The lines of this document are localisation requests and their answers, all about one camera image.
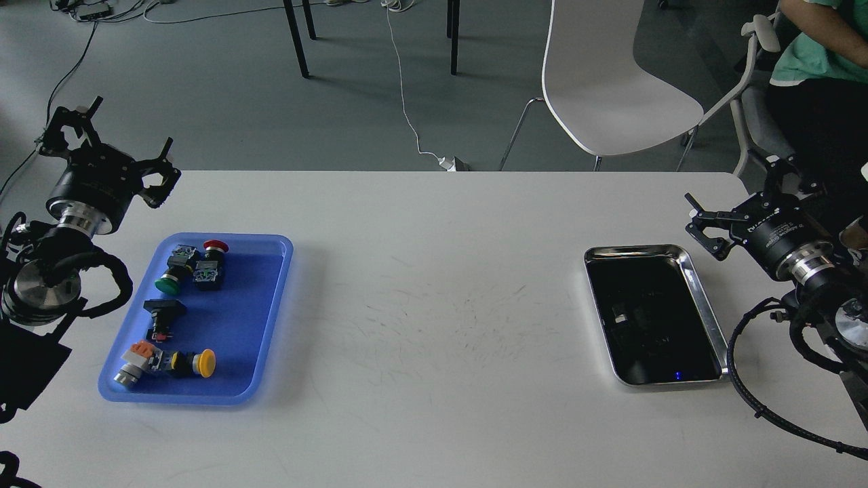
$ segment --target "white cable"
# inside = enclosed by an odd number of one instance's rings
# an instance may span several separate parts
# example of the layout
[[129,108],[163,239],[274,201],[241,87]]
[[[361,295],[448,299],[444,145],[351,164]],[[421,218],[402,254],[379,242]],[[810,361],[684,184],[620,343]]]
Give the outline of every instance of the white cable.
[[391,12],[391,10],[386,9],[385,20],[389,24],[389,36],[391,36],[391,45],[394,46],[395,56],[398,58],[398,85],[401,88],[401,110],[404,111],[404,119],[407,121],[407,125],[410,126],[410,130],[412,130],[413,134],[416,136],[416,151],[420,155],[432,155],[438,160],[440,160],[440,156],[422,150],[422,147],[419,145],[419,133],[416,131],[416,128],[413,127],[412,122],[410,122],[410,116],[407,115],[407,103],[404,100],[404,72],[403,70],[401,70],[401,55],[398,53],[398,45],[395,43],[395,31],[391,28],[391,18],[389,16],[389,12]]
[[380,0],[380,5],[386,7],[390,12],[400,13],[410,9],[416,0],[410,0],[410,4],[403,6],[402,0]]

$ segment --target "robotic arm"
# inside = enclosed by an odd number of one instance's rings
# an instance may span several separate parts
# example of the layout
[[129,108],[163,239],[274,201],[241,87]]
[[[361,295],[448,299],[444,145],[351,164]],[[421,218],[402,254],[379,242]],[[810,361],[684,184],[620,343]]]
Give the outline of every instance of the robotic arm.
[[[27,222],[19,212],[0,241],[0,423],[27,409],[54,378],[71,352],[59,341],[77,317],[100,317],[132,296],[127,268],[95,246],[93,237],[114,233],[136,195],[158,208],[181,177],[168,160],[171,138],[160,155],[145,161],[101,142],[90,121],[101,102],[97,97],[85,111],[57,108],[43,135],[39,154],[67,162],[45,204],[56,223]],[[81,147],[69,148],[64,128],[84,138]],[[161,183],[145,187],[142,178],[153,174],[162,176]],[[92,267],[106,267],[119,293],[85,308],[79,273]],[[55,330],[44,335],[25,328],[56,320]]]
[[[855,266],[836,256],[832,237],[799,207],[799,199],[780,191],[783,175],[792,172],[791,169],[781,163],[768,163],[766,169],[763,191],[731,211],[706,211],[693,196],[685,195],[696,211],[686,230],[717,260],[724,260],[738,245],[769,278],[793,283],[795,289],[780,301],[786,313],[778,316],[779,321],[790,320],[791,342],[805,359],[840,377],[868,430],[868,282]],[[709,237],[705,234],[707,228],[724,229],[729,238]],[[727,351],[730,360],[735,339],[744,325],[746,320],[736,327],[730,340]],[[803,336],[807,327],[817,331],[838,360],[808,346]],[[783,426],[777,422],[783,419],[776,415],[773,419],[773,413],[753,395],[745,395],[737,374],[731,379],[742,398],[754,407],[757,417]],[[800,437],[817,442],[822,439],[803,429],[794,432],[788,428],[794,425],[786,424],[783,428]],[[868,459],[866,449],[831,441],[821,443]]]

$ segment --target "white table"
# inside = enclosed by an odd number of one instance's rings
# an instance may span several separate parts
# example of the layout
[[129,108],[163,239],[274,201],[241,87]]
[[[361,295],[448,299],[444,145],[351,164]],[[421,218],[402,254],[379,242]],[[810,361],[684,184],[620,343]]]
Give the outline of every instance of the white table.
[[[20,182],[4,217],[42,191]],[[96,378],[122,309],[72,326],[72,356],[0,426],[0,449],[45,486],[864,485],[863,461],[753,419],[728,383],[615,381],[588,248],[681,245],[727,336],[789,289],[741,249],[718,263],[693,242],[687,191],[709,209],[746,198],[723,174],[186,172],[163,208],[134,201],[96,242],[138,283],[176,232],[291,239],[259,391],[222,408],[102,399]],[[114,294],[99,273],[85,273],[92,303]],[[749,328],[738,359],[785,417],[868,444],[837,378],[803,361],[785,326]]]

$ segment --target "green shirt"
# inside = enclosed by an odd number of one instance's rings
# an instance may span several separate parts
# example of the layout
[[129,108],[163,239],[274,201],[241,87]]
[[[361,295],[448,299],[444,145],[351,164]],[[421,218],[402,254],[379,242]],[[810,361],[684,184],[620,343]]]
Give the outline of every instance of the green shirt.
[[[804,0],[833,7],[862,37],[868,39],[868,0]],[[811,78],[838,78],[868,83],[868,69],[824,48],[805,33],[786,47],[772,73],[772,84],[789,86]]]

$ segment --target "stainless steel tray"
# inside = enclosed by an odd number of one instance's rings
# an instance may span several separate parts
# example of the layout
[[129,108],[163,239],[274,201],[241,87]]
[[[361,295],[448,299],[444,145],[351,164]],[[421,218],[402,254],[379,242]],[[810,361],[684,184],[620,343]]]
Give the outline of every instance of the stainless steel tray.
[[622,383],[725,378],[727,343],[687,251],[672,244],[593,247],[584,261],[612,370]]

